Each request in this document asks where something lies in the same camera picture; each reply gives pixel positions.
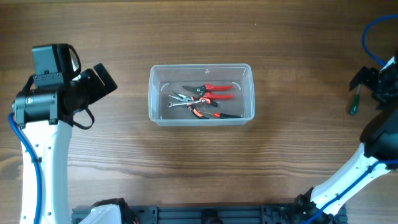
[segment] green screwdriver handle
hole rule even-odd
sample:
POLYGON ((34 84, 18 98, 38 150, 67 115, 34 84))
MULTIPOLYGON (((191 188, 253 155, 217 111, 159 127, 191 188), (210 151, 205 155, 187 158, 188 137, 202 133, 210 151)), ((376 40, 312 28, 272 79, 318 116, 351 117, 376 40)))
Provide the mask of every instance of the green screwdriver handle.
POLYGON ((361 84, 359 84, 358 87, 358 92, 354 97, 353 103, 351 104, 351 107, 349 108, 349 113, 350 115, 355 115, 356 111, 358 110, 358 104, 359 104, 359 93, 361 92, 361 84))

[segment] pliers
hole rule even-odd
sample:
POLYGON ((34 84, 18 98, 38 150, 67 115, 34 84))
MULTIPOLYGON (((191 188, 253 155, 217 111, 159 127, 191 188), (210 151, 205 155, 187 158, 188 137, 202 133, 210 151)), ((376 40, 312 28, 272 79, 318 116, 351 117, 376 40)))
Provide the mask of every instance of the pliers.
MULTIPOLYGON (((172 98, 175 98, 176 100, 182 101, 182 102, 191 102, 191 101, 196 101, 196 100, 205 100, 205 103, 207 103, 209 105, 218 106, 218 104, 216 102, 214 102, 213 100, 210 100, 208 98, 203 98, 203 97, 191 97, 191 98, 189 98, 189 97, 186 97, 185 95, 176 93, 174 91, 173 91, 173 93, 176 94, 178 97, 177 96, 172 96, 172 95, 169 95, 169 96, 172 97, 172 98)), ((203 116, 201 113, 199 113, 199 111, 195 109, 193 104, 188 104, 187 107, 188 107, 188 110, 190 110, 193 113, 193 115, 195 115, 197 118, 199 118, 199 119, 209 119, 208 117, 203 116)))
POLYGON ((176 92, 174 92, 174 91, 173 91, 173 93, 176 94, 177 96, 172 96, 172 95, 169 95, 169 96, 172 97, 172 98, 175 98, 176 100, 179 100, 179 101, 181 101, 181 102, 191 102, 191 101, 196 101, 196 100, 205 100, 205 101, 206 101, 206 104, 208 104, 208 105, 211 105, 211 106, 214 106, 214 107, 217 107, 217 106, 218 106, 218 103, 216 103, 215 101, 213 101, 213 100, 211 100, 211 99, 209 99, 209 98, 205 98, 205 97, 194 97, 194 96, 192 96, 191 98, 189 98, 189 97, 187 97, 187 96, 185 96, 185 95, 176 93, 176 92))
POLYGON ((211 99, 211 100, 229 100, 232 99, 233 95, 232 94, 227 94, 227 95, 216 95, 216 94, 211 94, 211 91, 221 91, 221 90, 230 90, 232 89, 232 85, 228 86, 213 86, 208 83, 204 84, 203 86, 199 87, 193 87, 193 86, 182 86, 182 88, 192 92, 196 93, 198 95, 201 95, 202 97, 211 99))

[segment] clear plastic box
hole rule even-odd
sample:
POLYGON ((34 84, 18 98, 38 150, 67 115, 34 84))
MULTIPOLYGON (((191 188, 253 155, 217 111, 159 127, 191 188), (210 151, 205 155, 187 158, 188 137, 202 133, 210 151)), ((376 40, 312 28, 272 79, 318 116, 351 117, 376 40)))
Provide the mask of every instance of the clear plastic box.
POLYGON ((244 125, 254 117, 254 85, 251 67, 247 64, 211 65, 155 65, 150 70, 148 91, 149 118, 159 126, 219 126, 244 125), (219 119, 203 114, 209 119, 198 119, 186 106, 173 106, 178 100, 169 97, 173 91, 185 96, 199 96, 182 88, 183 85, 202 86, 233 85, 228 91, 212 91, 213 94, 229 94, 230 100, 215 100, 217 107, 195 104, 199 111, 226 113, 242 118, 219 119))

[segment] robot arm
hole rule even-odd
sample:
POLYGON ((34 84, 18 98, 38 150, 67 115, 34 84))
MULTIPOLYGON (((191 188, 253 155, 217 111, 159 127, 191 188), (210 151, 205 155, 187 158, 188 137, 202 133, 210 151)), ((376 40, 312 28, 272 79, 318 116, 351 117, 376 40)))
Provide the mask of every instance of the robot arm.
MULTIPOLYGON (((331 199, 335 198, 346 190, 351 184, 354 183, 359 177, 361 177, 367 169, 377 162, 374 157, 367 158, 364 155, 364 144, 359 145, 358 150, 352 156, 352 158, 338 170, 332 177, 330 177, 324 183, 316 186, 311 193, 311 201, 317 205, 317 208, 321 209, 331 199)), ((355 187, 353 187, 346 195, 340 197, 339 200, 333 202, 331 205, 324 209, 324 213, 336 215, 348 199, 358 193, 363 187, 365 187, 372 180, 390 172, 386 169, 385 164, 377 165, 371 175, 367 175, 362 181, 360 181, 355 187)))
POLYGON ((78 124, 73 115, 86 110, 94 123, 88 105, 117 89, 117 85, 102 64, 94 66, 98 76, 92 69, 80 73, 80 59, 71 45, 37 46, 32 52, 36 74, 12 104, 15 122, 9 116, 14 131, 23 140, 20 223, 70 223, 67 158, 72 127, 91 127, 78 124), (36 89, 30 90, 33 83, 36 89))
MULTIPOLYGON (((40 223, 70 223, 67 158, 72 127, 63 121, 55 125, 49 125, 48 121, 37 121, 27 123, 22 132, 41 160, 43 187, 40 223)), ((24 145, 22 155, 24 181, 20 223, 31 224, 36 210, 37 181, 35 167, 24 145)))

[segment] wood grain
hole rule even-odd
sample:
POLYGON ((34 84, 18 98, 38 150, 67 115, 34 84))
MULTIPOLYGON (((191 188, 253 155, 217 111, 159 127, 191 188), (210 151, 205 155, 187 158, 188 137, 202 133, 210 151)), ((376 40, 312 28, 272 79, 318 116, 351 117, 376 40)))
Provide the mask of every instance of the wood grain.
MULTIPOLYGON (((119 85, 91 107, 93 128, 73 130, 71 208, 113 197, 161 206, 291 202, 352 156, 377 114, 364 90, 358 115, 347 115, 348 83, 363 65, 377 67, 361 34, 394 9, 395 1, 376 0, 0 5, 0 223, 20 216, 21 145, 6 116, 34 72, 32 46, 72 44, 84 68, 102 62, 119 85), (150 121, 150 68, 184 63, 249 64, 254 120, 215 128, 150 121)), ((367 39, 386 60, 398 48, 397 25, 379 24, 367 39)), ((395 223, 397 181, 383 176, 353 197, 349 222, 395 223)))

